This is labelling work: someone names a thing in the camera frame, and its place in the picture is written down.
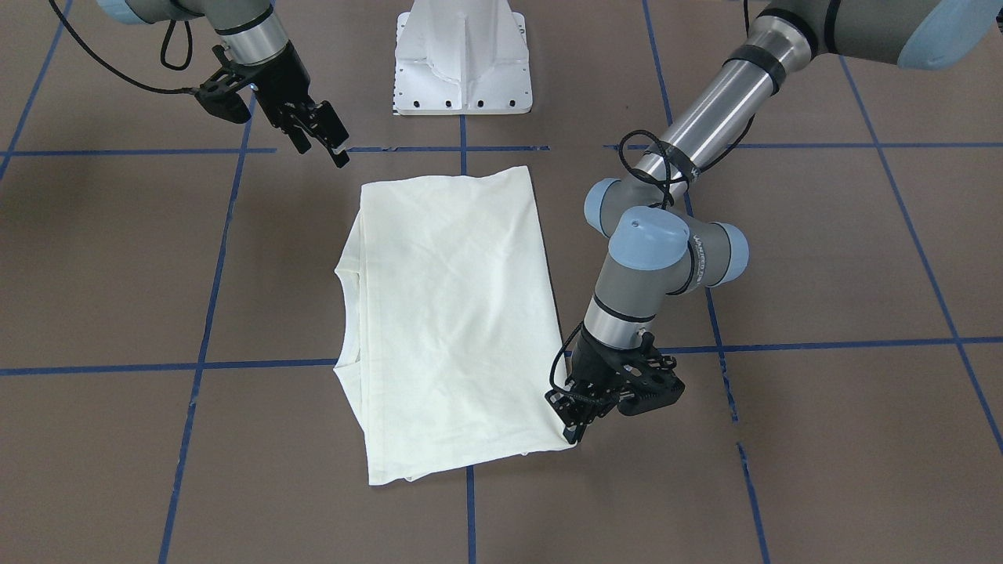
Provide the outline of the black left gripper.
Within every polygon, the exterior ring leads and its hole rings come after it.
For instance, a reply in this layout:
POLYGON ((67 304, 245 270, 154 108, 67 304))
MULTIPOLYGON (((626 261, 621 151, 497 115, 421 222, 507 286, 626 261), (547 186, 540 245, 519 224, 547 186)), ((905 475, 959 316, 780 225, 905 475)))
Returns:
POLYGON ((634 349, 613 349, 579 324, 556 354, 545 400, 563 422, 563 438, 579 445, 587 426, 613 408, 623 415, 649 413, 677 403, 686 385, 677 378, 677 361, 640 332, 634 349))

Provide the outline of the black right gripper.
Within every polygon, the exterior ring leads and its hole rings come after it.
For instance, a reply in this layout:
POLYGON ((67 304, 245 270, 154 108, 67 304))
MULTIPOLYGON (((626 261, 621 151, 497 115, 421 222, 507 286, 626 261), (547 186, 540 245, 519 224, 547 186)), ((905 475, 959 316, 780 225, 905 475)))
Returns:
POLYGON ((221 45, 212 47, 221 67, 194 90, 196 100, 216 118, 244 124, 250 110, 240 90, 251 86, 255 100, 269 123, 294 144, 299 154, 311 149, 315 139, 330 154, 336 168, 349 164, 345 143, 349 133, 329 101, 315 103, 309 94, 310 78, 293 44, 258 65, 229 60, 221 45))

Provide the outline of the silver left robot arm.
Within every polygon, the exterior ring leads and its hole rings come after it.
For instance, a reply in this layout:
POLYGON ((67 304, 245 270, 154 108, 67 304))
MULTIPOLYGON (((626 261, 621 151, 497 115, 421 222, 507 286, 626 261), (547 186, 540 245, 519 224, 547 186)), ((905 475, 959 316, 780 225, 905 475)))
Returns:
POLYGON ((1000 86, 997 32, 946 70, 823 55, 793 74, 682 204, 752 252, 737 281, 657 318, 687 393, 595 425, 584 451, 680 450, 710 378, 696 362, 716 356, 746 447, 999 465, 984 386, 1001 372, 969 353, 1001 348, 1000 86))

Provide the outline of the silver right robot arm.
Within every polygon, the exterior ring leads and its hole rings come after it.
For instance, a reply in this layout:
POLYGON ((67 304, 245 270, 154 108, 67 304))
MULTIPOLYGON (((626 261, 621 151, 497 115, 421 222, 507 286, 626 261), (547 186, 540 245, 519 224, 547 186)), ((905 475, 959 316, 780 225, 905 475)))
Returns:
POLYGON ((100 1, 98 6, 128 25, 204 19, 219 37, 212 52, 221 67, 199 86, 173 93, 190 94, 213 117, 246 124, 251 115, 241 90, 251 87, 269 124, 299 154, 316 142, 336 167, 349 163, 349 133, 329 101, 310 96, 310 74, 271 1, 100 1))

